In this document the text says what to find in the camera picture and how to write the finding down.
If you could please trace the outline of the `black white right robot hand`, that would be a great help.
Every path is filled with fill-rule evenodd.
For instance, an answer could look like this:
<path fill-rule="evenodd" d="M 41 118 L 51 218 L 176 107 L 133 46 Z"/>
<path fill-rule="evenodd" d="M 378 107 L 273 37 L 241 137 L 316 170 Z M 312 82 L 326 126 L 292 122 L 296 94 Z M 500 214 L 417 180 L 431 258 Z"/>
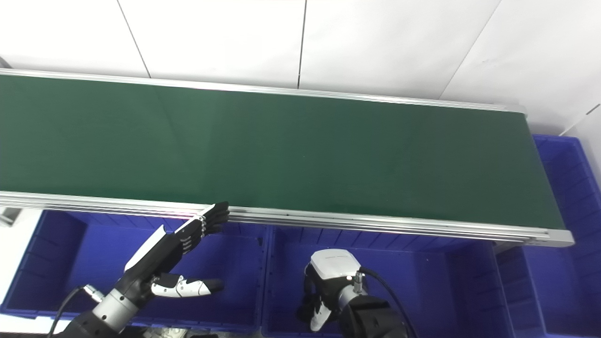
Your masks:
<path fill-rule="evenodd" d="M 336 321 L 356 297 L 366 295 L 361 265 L 345 249 L 314 252 L 303 271 L 303 297 L 296 316 L 310 332 Z"/>

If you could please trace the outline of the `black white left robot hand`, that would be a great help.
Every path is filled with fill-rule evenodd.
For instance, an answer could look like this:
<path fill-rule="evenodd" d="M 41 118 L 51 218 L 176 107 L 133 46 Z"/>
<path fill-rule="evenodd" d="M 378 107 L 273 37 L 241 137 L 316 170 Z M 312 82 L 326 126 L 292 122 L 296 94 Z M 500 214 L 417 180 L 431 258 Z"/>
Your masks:
<path fill-rule="evenodd" d="M 161 226 L 127 263 L 122 278 L 114 286 L 118 299 L 142 309 L 156 295 L 189 298 L 222 291 L 223 280 L 184 278 L 171 271 L 202 239 L 222 231 L 228 221 L 228 208 L 227 201 L 210 205 L 172 233 Z"/>

